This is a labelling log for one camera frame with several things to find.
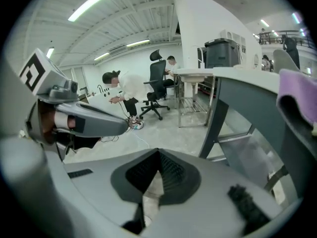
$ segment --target fluorescent light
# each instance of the fluorescent light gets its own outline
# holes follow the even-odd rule
[[[269,25],[268,25],[263,19],[261,19],[261,22],[262,22],[266,27],[269,27]]]
[[[68,20],[74,22],[81,14],[99,1],[100,0],[87,0],[69,17]]]
[[[150,40],[147,39],[147,40],[143,40],[143,41],[131,43],[131,44],[128,44],[127,47],[134,46],[134,45],[138,45],[138,44],[142,44],[142,43],[149,42],[149,41],[150,41]]]
[[[49,48],[49,51],[48,51],[48,53],[46,54],[47,58],[50,58],[50,57],[51,57],[53,51],[54,51],[54,47]]]
[[[107,53],[104,53],[103,55],[101,55],[101,56],[95,58],[94,60],[96,61],[96,60],[98,60],[98,59],[100,59],[100,58],[103,58],[103,57],[106,56],[106,55],[109,55],[109,53],[108,53],[108,52],[107,52]]]
[[[297,18],[297,16],[296,16],[296,14],[295,14],[295,13],[293,13],[293,14],[292,14],[292,16],[293,16],[293,18],[295,19],[296,23],[297,23],[297,24],[299,24],[299,20],[298,20],[298,18]]]

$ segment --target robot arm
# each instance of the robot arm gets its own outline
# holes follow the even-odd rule
[[[89,147],[100,137],[121,135],[128,128],[125,119],[78,101],[77,82],[68,79],[39,49],[25,63],[19,77],[32,94],[38,97],[26,119],[26,129],[29,136],[40,143],[56,143],[68,151],[76,147],[74,143],[79,141],[78,138],[82,138],[81,147]],[[52,136],[44,135],[41,119],[43,107],[72,116],[76,126],[56,127]]]

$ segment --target purple cloth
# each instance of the purple cloth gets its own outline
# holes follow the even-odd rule
[[[276,100],[279,110],[282,110],[282,98],[290,96],[296,102],[302,118],[313,126],[317,122],[317,79],[288,69],[282,69],[279,76]]]

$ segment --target hair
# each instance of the hair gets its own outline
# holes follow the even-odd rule
[[[167,60],[174,60],[174,61],[175,61],[175,57],[169,56],[169,57],[167,58]]]
[[[104,75],[103,75],[103,83],[104,84],[111,84],[111,80],[114,78],[114,77],[118,77],[120,74],[120,70],[118,70],[117,72],[116,71],[112,71],[112,72],[106,72]]]

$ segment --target railing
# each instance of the railing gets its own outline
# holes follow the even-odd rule
[[[296,30],[265,32],[265,33],[259,33],[256,36],[259,37],[259,39],[257,38],[258,42],[261,45],[265,45],[265,44],[283,44],[283,41],[282,41],[283,35],[294,39],[296,41],[297,46],[302,46],[302,47],[307,47],[307,48],[317,50],[314,44],[314,41],[308,34],[305,34],[305,36],[302,36],[302,32],[296,31]]]

